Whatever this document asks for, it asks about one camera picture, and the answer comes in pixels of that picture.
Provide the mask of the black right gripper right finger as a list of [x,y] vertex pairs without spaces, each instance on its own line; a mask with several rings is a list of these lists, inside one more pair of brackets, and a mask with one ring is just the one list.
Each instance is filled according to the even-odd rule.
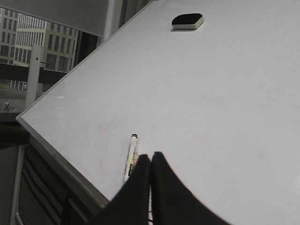
[[152,216],[155,225],[227,225],[185,187],[163,153],[151,162]]

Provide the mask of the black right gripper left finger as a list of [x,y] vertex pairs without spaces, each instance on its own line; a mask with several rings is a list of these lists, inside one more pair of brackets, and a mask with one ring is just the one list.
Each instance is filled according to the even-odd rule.
[[149,194],[150,159],[144,154],[116,196],[88,224],[147,225]]

